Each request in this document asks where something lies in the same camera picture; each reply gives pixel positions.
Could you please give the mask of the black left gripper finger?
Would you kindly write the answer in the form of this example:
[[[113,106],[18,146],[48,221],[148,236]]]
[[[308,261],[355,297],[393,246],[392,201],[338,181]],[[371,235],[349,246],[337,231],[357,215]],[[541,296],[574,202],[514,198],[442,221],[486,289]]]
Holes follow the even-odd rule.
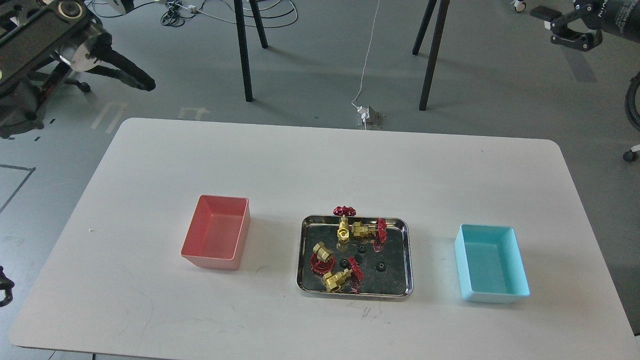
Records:
[[[86,71],[91,75],[105,76],[108,78],[116,79],[123,84],[131,84],[131,76],[125,71],[117,68],[109,68],[102,65],[95,66],[92,69]]]
[[[142,91],[150,92],[156,88],[155,80],[150,75],[116,50],[110,48],[105,51],[105,62],[116,67],[108,68],[112,78]]]

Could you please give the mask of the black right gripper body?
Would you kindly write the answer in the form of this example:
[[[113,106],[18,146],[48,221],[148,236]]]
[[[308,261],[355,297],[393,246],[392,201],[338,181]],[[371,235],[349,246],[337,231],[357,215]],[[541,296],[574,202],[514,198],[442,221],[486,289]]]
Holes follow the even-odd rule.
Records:
[[[554,35],[584,35],[602,34],[601,10],[606,6],[605,1],[576,1],[574,9],[568,13],[562,13],[550,21],[549,28]],[[579,32],[570,28],[570,23],[581,20],[586,32]]]

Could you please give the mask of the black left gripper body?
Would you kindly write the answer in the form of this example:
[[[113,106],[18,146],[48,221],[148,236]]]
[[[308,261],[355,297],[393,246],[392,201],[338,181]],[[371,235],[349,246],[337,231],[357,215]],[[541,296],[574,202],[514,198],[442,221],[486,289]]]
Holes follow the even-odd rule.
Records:
[[[105,63],[99,50],[112,45],[108,32],[83,32],[74,34],[60,47],[60,60],[75,72],[87,72]]]

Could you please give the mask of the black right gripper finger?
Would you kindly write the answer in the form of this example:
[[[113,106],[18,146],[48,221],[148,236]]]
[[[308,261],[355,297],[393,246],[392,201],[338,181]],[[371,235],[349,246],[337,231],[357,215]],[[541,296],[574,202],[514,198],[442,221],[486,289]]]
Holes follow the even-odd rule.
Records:
[[[552,44],[578,51],[590,51],[602,43],[602,31],[590,30],[588,32],[576,32],[571,34],[553,34],[550,37]]]

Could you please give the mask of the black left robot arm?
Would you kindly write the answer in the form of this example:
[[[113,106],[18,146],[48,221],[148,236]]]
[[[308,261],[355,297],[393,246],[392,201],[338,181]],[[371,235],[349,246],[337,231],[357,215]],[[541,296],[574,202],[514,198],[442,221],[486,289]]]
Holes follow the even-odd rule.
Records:
[[[142,91],[155,80],[112,48],[113,37],[83,0],[3,0],[0,41],[0,135],[41,130],[60,85],[89,93],[72,72],[116,79]]]

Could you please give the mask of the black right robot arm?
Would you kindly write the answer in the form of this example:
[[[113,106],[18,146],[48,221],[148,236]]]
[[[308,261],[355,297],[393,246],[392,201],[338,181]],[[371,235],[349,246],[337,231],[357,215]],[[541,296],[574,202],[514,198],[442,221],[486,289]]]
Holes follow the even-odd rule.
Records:
[[[574,0],[573,10],[555,15],[550,23],[550,42],[565,48],[590,51],[610,34],[640,43],[638,0]]]

